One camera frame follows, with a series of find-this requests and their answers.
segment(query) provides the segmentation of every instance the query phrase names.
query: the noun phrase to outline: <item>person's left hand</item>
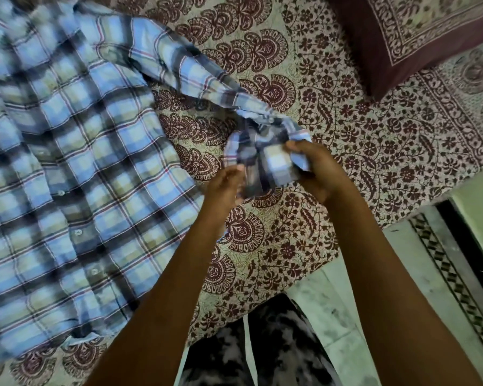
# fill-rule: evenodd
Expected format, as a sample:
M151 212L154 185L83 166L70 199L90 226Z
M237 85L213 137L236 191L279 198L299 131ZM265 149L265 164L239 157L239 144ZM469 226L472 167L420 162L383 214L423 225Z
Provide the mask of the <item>person's left hand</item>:
M197 220L213 225L223 233L224 222L229 212L243 201L238 194L244 182L244 165L238 164L220 169L207 185Z

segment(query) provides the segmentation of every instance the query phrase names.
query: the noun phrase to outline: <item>plaid shirt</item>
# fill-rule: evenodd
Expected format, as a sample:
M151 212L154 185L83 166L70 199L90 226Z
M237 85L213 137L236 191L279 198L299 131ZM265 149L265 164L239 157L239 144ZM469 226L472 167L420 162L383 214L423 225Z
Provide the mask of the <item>plaid shirt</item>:
M307 133L167 27L0 0L0 361L120 331L193 223L202 195L144 76L241 116L225 161L253 167L248 192L295 179L276 143Z

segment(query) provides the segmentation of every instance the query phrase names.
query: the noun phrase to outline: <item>pants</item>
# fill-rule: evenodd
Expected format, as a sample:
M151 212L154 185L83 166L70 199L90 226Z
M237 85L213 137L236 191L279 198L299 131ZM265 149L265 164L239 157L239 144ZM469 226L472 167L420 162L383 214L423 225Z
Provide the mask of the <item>pants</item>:
M311 324L286 294L258 306L248 321L258 386L341 386ZM254 386L243 319L190 347L179 384Z

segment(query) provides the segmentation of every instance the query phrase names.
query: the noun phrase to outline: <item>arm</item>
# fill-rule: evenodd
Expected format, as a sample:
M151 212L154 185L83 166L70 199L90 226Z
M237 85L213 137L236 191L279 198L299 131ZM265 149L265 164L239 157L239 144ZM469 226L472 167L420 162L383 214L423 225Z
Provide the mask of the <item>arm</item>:
M302 179L329 212L383 386L483 383L383 235L360 192L322 145L288 142L306 154Z
M210 181L197 220L85 386L174 384L215 243L240 202L236 194L243 179L243 166L234 166Z

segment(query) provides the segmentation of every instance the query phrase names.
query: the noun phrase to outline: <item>forearm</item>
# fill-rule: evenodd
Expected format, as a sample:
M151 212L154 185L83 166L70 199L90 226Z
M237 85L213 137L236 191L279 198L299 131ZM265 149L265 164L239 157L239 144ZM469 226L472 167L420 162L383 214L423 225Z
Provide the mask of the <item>forearm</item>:
M482 385L347 179L326 207L384 386Z
M173 384L217 240L208 227L199 216L86 386Z

